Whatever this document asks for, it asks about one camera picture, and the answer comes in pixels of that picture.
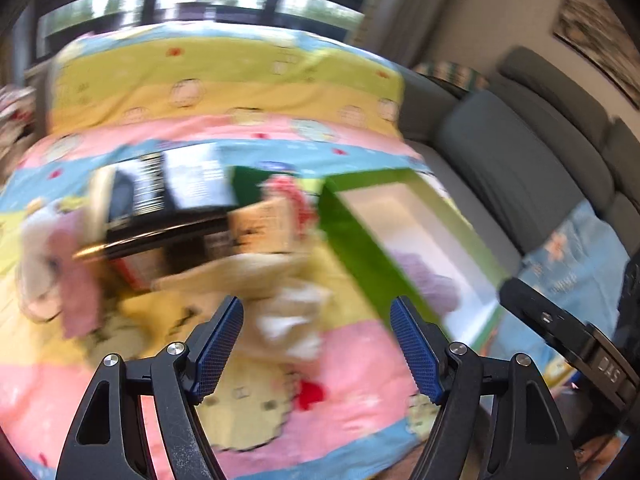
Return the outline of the pink and white cloth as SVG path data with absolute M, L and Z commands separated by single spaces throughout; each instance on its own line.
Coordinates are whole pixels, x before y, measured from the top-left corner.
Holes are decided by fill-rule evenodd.
M 58 318 L 65 338 L 85 337 L 102 324 L 99 285 L 75 257 L 81 220 L 81 210 L 65 211 L 57 200 L 32 204 L 20 229 L 20 308 L 38 323 Z

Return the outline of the purple waffle cloth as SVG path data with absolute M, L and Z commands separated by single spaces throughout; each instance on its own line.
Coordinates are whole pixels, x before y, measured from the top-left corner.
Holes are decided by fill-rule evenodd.
M 460 307 L 460 289 L 452 278 L 437 274 L 419 255 L 412 252 L 392 252 L 392 257 L 423 301 L 436 314 L 443 316 Z

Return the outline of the cream fluffy towel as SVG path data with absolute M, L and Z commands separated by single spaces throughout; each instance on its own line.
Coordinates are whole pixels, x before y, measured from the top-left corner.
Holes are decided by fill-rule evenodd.
M 235 296 L 244 310 L 239 352 L 278 364 L 311 363 L 320 356 L 320 314 L 332 292 L 299 276 L 307 263 L 306 252 L 239 254 L 159 278 L 152 289 L 176 292 L 205 315 Z

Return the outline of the light blue cushion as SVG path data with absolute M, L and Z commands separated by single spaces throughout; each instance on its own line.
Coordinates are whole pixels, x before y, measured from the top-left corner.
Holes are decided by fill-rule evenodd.
M 629 256 L 612 226 L 600 220 L 590 203 L 579 203 L 537 249 L 527 254 L 518 278 L 583 323 L 611 337 Z M 509 359 L 528 354 L 551 387 L 573 370 L 541 336 L 509 312 L 485 347 L 486 356 Z

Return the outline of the black and gold box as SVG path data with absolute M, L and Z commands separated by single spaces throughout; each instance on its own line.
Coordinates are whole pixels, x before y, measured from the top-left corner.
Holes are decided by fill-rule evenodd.
M 232 253 L 238 206 L 214 144 L 168 148 L 96 170 L 74 258 L 136 292 Z

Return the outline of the grey sofa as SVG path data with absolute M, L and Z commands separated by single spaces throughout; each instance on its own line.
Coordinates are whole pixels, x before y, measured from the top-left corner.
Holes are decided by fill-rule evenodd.
M 526 47 L 487 84 L 403 68 L 399 130 L 507 269 L 582 200 L 639 249 L 639 140 L 577 82 Z

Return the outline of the green cardboard box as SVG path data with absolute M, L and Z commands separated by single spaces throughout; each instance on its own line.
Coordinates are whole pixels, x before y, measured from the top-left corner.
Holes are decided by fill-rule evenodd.
M 390 303 L 407 296 L 452 340 L 480 350 L 498 322 L 498 286 L 506 270 L 423 174 L 383 169 L 334 174 L 312 186 L 319 229 L 337 259 L 383 321 Z M 457 287 L 459 303 L 438 313 L 401 269 L 413 255 Z

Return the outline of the colourful cartoon blanket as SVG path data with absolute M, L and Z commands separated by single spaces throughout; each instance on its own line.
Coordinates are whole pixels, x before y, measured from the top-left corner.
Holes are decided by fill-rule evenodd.
M 310 32 L 171 22 L 85 36 L 55 57 L 47 88 L 46 136 L 1 193 L 1 427 L 44 476 L 58 466 L 96 360 L 149 356 L 204 314 L 176 292 L 114 284 L 98 336 L 65 338 L 58 318 L 31 320 L 17 267 L 32 204 L 84 211 L 99 168 L 214 144 L 241 194 L 288 174 L 314 205 L 311 188 L 325 177 L 410 169 L 465 218 L 399 130 L 400 70 Z M 319 359 L 278 364 L 236 350 L 221 390 L 239 400 L 206 401 L 205 430 L 233 478 L 371 479 L 416 448 L 431 419 L 410 408 L 408 368 L 318 218 L 296 252 L 308 255 L 299 276 L 332 292 Z

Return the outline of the red knitted doll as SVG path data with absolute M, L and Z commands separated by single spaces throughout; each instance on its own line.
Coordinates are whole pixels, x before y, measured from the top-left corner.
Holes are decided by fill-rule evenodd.
M 236 193 L 239 207 L 229 214 L 238 254 L 288 254 L 314 229 L 317 213 L 309 196 L 288 174 L 270 174 Z

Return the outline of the pile of clothes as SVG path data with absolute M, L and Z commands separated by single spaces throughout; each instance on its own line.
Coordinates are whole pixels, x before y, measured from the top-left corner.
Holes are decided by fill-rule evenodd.
M 8 180 L 35 143 L 36 92 L 13 84 L 1 88 L 1 180 Z

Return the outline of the grey curtain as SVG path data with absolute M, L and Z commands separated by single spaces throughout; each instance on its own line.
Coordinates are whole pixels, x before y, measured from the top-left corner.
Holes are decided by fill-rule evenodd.
M 415 66 L 449 3 L 450 0 L 364 0 L 363 18 L 347 42 L 401 66 Z

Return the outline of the wall picture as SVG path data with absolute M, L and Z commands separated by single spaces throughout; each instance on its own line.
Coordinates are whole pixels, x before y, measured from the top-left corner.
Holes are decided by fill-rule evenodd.
M 552 27 L 563 41 L 639 108 L 639 52 L 605 0 L 562 0 Z

